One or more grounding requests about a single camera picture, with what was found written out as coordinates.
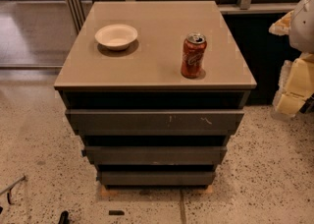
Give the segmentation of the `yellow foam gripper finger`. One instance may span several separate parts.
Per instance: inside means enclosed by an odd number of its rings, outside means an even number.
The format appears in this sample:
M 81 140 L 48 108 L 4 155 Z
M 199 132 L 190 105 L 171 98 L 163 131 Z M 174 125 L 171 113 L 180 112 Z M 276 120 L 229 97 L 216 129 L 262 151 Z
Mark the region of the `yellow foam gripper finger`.
M 291 16 L 293 11 L 289 11 L 269 27 L 269 33 L 283 36 L 289 35 Z

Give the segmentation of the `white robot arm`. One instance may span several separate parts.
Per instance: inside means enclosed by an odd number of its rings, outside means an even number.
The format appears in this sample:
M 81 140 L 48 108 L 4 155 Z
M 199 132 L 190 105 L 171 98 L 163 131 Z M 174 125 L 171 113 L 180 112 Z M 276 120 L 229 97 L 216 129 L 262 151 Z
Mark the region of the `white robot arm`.
M 269 27 L 269 33 L 287 35 L 289 45 L 301 52 L 282 65 L 273 99 L 276 113 L 293 117 L 314 94 L 314 0 L 301 0 Z

